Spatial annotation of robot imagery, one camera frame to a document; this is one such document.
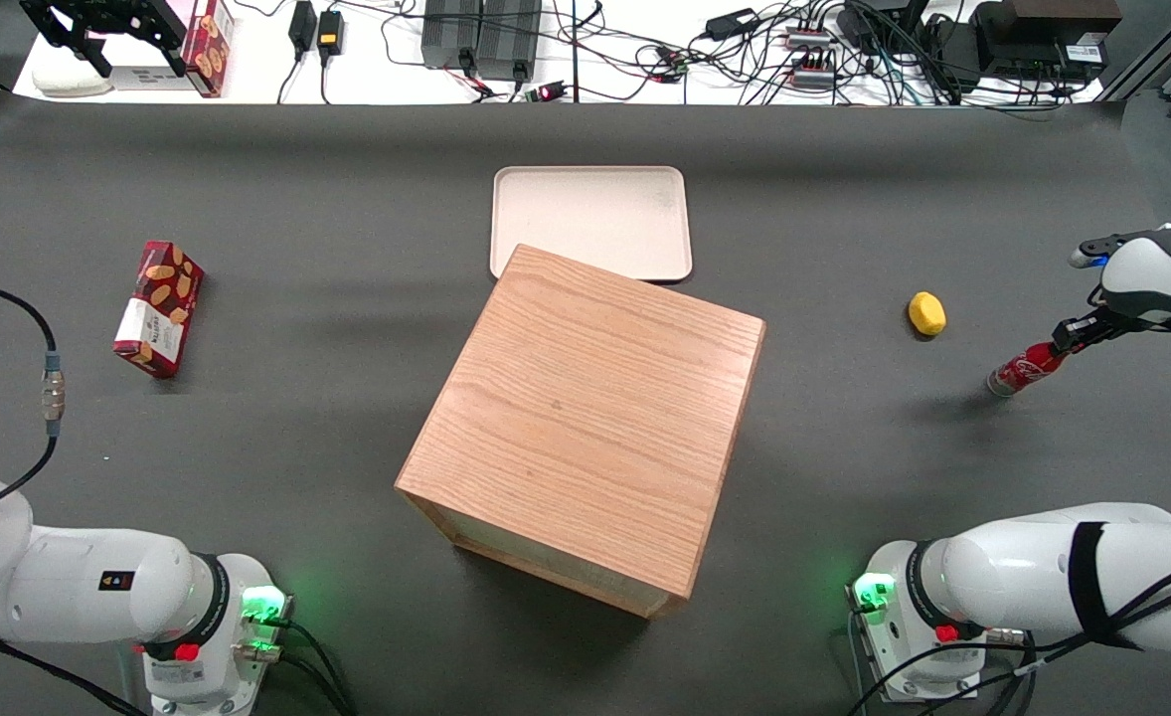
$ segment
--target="cookie package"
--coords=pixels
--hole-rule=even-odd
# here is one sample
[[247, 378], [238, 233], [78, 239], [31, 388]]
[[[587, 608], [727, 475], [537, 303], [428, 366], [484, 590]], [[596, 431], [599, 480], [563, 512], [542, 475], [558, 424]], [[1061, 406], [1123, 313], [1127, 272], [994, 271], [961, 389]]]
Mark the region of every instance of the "cookie package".
[[196, 0], [184, 37], [184, 64], [200, 96], [222, 95], [227, 55], [232, 53], [232, 14], [222, 0]]
[[145, 244], [135, 294], [117, 326], [112, 353], [155, 379], [174, 376], [184, 359], [196, 294], [204, 278], [200, 266], [172, 241]]

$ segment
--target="metal connector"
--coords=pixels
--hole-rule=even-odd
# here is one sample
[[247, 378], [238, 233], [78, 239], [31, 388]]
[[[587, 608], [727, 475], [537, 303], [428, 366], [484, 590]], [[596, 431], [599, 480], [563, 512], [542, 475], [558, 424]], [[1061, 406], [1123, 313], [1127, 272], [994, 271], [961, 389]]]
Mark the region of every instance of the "metal connector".
[[987, 643], [1004, 643], [1008, 647], [1027, 647], [1027, 632], [1022, 629], [987, 629]]
[[240, 661], [275, 663], [280, 661], [281, 647], [266, 642], [239, 643], [232, 647], [232, 656]]
[[60, 434], [60, 417], [63, 417], [63, 371], [60, 370], [60, 354], [46, 354], [46, 370], [42, 371], [42, 418], [46, 435]]

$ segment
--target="power supply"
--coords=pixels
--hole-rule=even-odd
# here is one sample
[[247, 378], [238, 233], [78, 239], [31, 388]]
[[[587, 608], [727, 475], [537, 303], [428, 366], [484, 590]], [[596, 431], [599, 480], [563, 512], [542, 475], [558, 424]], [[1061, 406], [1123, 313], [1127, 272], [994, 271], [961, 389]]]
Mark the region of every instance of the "power supply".
[[536, 64], [541, 0], [487, 0], [475, 64], [484, 79], [527, 82]]
[[426, 0], [423, 8], [423, 64], [475, 74], [480, 45], [480, 0]]

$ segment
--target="wooden box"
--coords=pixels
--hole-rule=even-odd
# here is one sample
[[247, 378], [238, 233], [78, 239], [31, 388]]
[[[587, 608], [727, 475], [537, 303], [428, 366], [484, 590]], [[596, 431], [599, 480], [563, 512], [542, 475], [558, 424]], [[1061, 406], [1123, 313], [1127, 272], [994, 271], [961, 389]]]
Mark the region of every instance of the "wooden box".
[[396, 479], [459, 547], [686, 604], [766, 325], [518, 247]]

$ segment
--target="black power adapter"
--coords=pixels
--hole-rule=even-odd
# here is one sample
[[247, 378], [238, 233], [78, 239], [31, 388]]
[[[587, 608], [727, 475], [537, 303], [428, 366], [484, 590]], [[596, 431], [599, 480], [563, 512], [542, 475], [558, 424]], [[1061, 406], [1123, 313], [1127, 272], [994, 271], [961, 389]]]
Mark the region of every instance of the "black power adapter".
[[330, 57], [343, 54], [343, 33], [345, 20], [343, 13], [336, 9], [326, 9], [321, 13], [321, 23], [317, 28], [316, 47], [321, 50], [321, 67], [330, 62]]
[[308, 0], [294, 5], [294, 19], [289, 20], [289, 41], [294, 43], [294, 61], [302, 62], [303, 55], [313, 48], [316, 37], [316, 9]]

